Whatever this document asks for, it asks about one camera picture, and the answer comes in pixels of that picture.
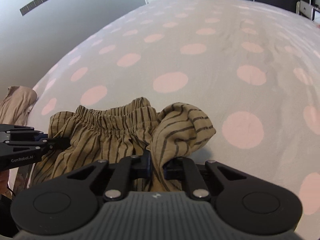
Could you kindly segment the polka dot bed sheet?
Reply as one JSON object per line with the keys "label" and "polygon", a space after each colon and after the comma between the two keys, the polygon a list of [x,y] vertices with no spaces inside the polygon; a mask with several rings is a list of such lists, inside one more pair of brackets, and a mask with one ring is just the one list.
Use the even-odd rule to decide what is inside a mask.
{"label": "polka dot bed sheet", "polygon": [[319,27],[244,0],[159,0],[106,25],[36,84],[28,125],[79,106],[105,111],[146,98],[161,112],[201,109],[214,159],[285,187],[303,205],[296,232],[319,239]]}

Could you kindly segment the wall switch panel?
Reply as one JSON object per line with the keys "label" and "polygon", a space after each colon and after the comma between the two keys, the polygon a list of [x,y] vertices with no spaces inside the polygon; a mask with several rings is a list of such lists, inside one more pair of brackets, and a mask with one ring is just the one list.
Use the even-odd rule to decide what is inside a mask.
{"label": "wall switch panel", "polygon": [[33,0],[33,1],[31,1],[30,3],[28,3],[27,5],[25,5],[24,7],[22,7],[20,9],[21,15],[24,16],[25,14],[32,11],[33,9],[35,9],[36,7],[38,7],[39,5],[43,4],[46,1],[48,1],[48,0]]}

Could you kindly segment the beige cloth on floor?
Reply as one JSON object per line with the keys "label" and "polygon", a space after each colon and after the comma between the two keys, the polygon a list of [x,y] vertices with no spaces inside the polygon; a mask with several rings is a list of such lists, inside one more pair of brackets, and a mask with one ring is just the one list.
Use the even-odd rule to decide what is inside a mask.
{"label": "beige cloth on floor", "polygon": [[24,86],[10,86],[1,101],[1,124],[26,126],[36,101],[35,90]]}

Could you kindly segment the tan striped pants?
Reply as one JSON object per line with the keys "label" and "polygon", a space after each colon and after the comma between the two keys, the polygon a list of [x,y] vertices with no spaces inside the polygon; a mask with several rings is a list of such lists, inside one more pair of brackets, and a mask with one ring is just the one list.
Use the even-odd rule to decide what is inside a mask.
{"label": "tan striped pants", "polygon": [[146,98],[105,111],[79,106],[74,112],[59,112],[51,117],[49,137],[68,138],[70,145],[44,155],[35,165],[30,183],[43,183],[100,159],[115,164],[148,150],[152,177],[136,180],[135,189],[179,191],[178,181],[164,178],[163,165],[176,157],[188,157],[215,132],[208,115],[187,103],[173,103],[161,112]]}

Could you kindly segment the white bedside table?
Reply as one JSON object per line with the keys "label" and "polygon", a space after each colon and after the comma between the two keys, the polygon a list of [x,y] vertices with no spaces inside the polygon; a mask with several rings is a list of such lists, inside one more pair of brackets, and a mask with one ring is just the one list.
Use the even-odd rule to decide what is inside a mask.
{"label": "white bedside table", "polygon": [[310,19],[315,24],[319,24],[319,0],[300,0],[296,4],[296,14]]}

